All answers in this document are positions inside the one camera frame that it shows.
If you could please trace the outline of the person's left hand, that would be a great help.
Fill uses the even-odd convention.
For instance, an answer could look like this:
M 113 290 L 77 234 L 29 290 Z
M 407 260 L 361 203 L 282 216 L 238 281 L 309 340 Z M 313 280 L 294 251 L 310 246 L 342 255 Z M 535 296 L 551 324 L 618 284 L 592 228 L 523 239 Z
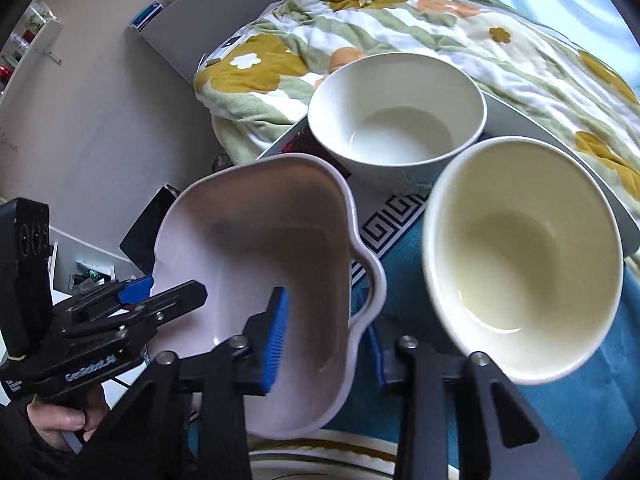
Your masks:
M 63 431 L 81 431 L 84 440 L 88 441 L 109 411 L 101 385 L 96 385 L 88 392 L 86 407 L 82 410 L 47 404 L 38 396 L 26 406 L 28 419 L 38 436 L 57 450 L 70 449 L 63 438 Z

